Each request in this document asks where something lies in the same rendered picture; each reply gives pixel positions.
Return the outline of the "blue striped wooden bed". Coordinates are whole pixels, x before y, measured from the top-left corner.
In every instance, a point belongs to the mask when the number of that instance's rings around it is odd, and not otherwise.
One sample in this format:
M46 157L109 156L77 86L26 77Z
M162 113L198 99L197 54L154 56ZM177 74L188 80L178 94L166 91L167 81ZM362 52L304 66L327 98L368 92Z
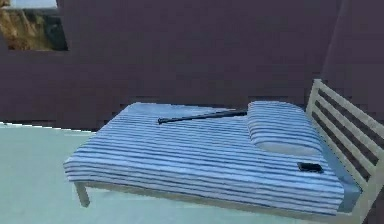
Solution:
M82 206L98 188L266 214L272 224L363 224L384 187L384 148L374 140L384 125L319 79L301 109L321 154L257 148L247 115L157 122L230 109L133 103L65 161L65 174Z

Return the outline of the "black baseball bat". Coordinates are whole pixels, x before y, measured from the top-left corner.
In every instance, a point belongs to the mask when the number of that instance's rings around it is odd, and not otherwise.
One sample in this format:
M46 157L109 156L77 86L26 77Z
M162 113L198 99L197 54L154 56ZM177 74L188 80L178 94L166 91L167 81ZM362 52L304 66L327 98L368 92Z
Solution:
M188 117L159 118L157 122L158 124L164 124L164 123L178 122L178 121L185 121L185 120L224 118L224 117L245 116L245 115L247 115L247 110L230 110L230 111L222 111L222 112L215 112L215 113L188 116Z

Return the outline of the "blue striped pillow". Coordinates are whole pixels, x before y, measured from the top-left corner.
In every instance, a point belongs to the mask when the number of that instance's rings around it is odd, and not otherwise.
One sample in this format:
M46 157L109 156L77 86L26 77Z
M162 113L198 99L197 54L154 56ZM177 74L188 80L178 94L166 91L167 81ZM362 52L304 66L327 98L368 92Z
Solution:
M320 135L300 107L280 101L248 104L247 127L251 142L259 149L288 155L322 153Z

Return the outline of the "black flat phone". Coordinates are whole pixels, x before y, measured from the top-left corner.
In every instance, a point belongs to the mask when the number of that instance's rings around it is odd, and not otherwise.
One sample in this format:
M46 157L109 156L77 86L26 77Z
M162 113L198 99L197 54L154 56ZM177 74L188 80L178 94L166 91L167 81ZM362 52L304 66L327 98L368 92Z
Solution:
M323 173L323 168L319 164L298 162L297 165L302 172Z

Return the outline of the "window with outdoor view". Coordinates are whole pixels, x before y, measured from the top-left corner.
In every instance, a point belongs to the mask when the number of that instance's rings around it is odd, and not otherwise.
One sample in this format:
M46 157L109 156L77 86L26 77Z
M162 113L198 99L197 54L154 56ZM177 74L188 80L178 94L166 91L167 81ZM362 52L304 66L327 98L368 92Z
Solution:
M57 0L0 0L0 32L9 50L68 51Z

